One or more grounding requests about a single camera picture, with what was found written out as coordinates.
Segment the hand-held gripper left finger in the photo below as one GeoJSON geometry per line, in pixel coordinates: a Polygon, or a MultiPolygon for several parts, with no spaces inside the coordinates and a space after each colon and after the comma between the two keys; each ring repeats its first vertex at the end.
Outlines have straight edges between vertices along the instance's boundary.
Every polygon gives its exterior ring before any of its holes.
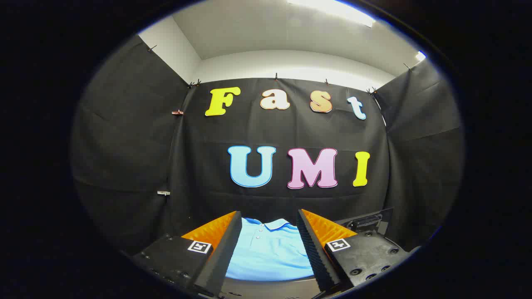
{"type": "Polygon", "coordinates": [[[165,235],[132,260],[181,293],[193,298],[217,298],[241,228],[241,212],[233,211],[185,235],[165,235]]]}

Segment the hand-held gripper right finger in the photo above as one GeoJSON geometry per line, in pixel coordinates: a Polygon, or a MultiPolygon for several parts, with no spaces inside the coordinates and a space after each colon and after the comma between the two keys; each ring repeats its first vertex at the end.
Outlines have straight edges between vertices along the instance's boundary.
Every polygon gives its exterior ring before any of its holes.
{"type": "Polygon", "coordinates": [[[411,252],[386,236],[393,209],[331,221],[298,210],[297,226],[318,288],[346,293],[405,262],[411,252]]]}

